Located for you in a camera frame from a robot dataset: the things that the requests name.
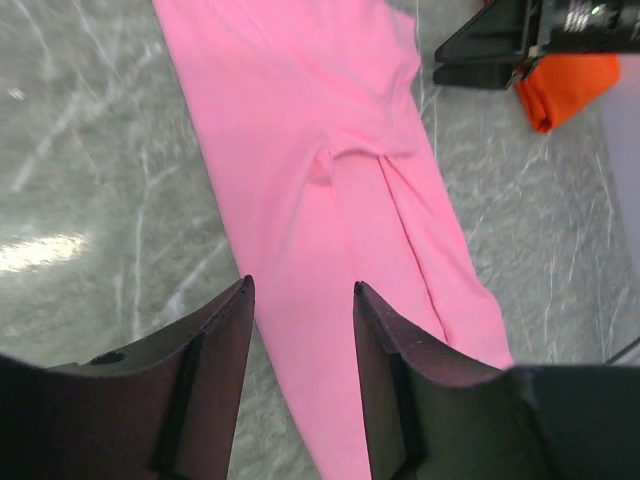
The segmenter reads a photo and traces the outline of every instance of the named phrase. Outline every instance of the folded fabric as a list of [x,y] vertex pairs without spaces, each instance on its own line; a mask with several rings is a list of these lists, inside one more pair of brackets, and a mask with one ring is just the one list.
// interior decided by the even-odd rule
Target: folded fabric
[[410,94],[414,21],[385,0],[154,4],[294,420],[322,478],[369,479],[357,280],[467,355],[512,363]]
[[619,78],[620,66],[614,55],[548,55],[515,87],[533,129],[548,133],[613,87]]

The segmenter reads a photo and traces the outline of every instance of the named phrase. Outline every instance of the orange cloth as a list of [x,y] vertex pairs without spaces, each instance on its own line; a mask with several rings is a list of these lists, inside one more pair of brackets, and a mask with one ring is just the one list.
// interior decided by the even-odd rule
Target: orange cloth
[[548,133],[613,87],[619,77],[614,55],[549,55],[515,87],[533,129]]

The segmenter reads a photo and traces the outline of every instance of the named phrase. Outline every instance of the countertop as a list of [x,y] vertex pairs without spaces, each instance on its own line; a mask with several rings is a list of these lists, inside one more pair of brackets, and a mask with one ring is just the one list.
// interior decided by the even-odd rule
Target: countertop
[[[418,18],[413,87],[519,362],[602,362],[640,335],[597,105],[532,133],[514,92],[431,83],[476,0]],[[150,0],[0,0],[0,351],[83,362],[238,276]],[[231,478],[316,478],[254,332]]]

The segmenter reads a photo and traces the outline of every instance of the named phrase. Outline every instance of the purple surface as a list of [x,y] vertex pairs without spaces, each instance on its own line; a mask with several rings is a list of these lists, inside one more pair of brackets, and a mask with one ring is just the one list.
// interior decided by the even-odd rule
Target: purple surface
[[640,55],[620,58],[622,78],[601,99],[609,156],[636,272],[640,272]]

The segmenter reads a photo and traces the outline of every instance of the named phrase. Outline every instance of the orange object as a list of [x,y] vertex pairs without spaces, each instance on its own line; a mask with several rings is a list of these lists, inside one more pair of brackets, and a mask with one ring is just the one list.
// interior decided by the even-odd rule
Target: orange object
[[548,133],[562,125],[620,77],[614,55],[549,55],[516,90],[533,129]]

